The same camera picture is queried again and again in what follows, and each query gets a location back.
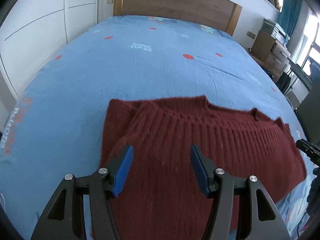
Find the drawer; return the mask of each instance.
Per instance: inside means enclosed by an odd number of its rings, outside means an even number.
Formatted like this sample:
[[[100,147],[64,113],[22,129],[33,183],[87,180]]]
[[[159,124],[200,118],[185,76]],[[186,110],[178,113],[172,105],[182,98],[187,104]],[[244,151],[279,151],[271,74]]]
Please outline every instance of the drawer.
[[[284,62],[288,61],[289,62],[288,57],[290,57],[290,53],[287,50],[285,50],[284,48],[282,48],[282,47],[280,47],[279,45],[276,44],[275,47],[272,48],[271,51],[273,52],[273,54],[275,54],[282,61],[284,61]]]
[[[278,56],[276,56],[273,53],[269,54],[269,57],[267,58],[267,61],[265,62],[265,66],[267,68],[272,68],[276,70],[277,72],[281,71],[286,64],[289,63],[289,60],[286,59],[285,61],[280,59]]]

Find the bed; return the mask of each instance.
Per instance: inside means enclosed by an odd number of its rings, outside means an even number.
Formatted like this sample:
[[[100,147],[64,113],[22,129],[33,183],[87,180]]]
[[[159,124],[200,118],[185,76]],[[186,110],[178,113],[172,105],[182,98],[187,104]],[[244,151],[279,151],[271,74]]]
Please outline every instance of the bed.
[[[295,140],[305,138],[283,94],[225,32],[176,19],[119,16],[66,45],[25,89],[0,144],[0,201],[13,225],[30,239],[64,175],[80,177],[97,169],[112,98],[199,95],[218,106],[257,107],[272,119],[280,116]],[[292,239],[314,178],[313,163],[301,154],[307,178],[277,203]],[[84,213],[89,233],[87,198]]]

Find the red sweater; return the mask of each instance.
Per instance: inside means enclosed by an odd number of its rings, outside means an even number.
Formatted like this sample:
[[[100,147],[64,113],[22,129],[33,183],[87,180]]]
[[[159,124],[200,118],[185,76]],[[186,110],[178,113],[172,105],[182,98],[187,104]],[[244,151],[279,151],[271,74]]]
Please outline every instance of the red sweater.
[[[288,124],[258,109],[214,106],[205,96],[109,103],[100,167],[125,144],[134,148],[124,191],[112,201],[122,240],[201,239],[212,200],[200,192],[189,151],[230,174],[257,176],[277,203],[306,177]],[[235,197],[231,228],[238,220]]]

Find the white leaf pattern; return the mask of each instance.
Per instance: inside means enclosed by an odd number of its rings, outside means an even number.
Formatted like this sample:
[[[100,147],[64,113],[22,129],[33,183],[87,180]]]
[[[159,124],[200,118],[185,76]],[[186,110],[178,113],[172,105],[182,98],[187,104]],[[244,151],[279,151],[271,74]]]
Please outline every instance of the white leaf pattern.
[[[145,51],[152,51],[152,48],[150,46],[145,45],[145,44],[141,44],[141,43],[134,43],[131,45],[131,48],[143,49]]]

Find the wall socket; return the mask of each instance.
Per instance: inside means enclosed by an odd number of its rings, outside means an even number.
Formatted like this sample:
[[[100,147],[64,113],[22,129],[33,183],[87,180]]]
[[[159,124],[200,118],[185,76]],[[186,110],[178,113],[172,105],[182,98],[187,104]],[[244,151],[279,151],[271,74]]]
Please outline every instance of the wall socket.
[[[253,34],[252,32],[247,32],[247,36],[249,36],[251,39],[255,39],[256,38],[256,35]]]
[[[113,3],[113,0],[107,0],[107,4]]]

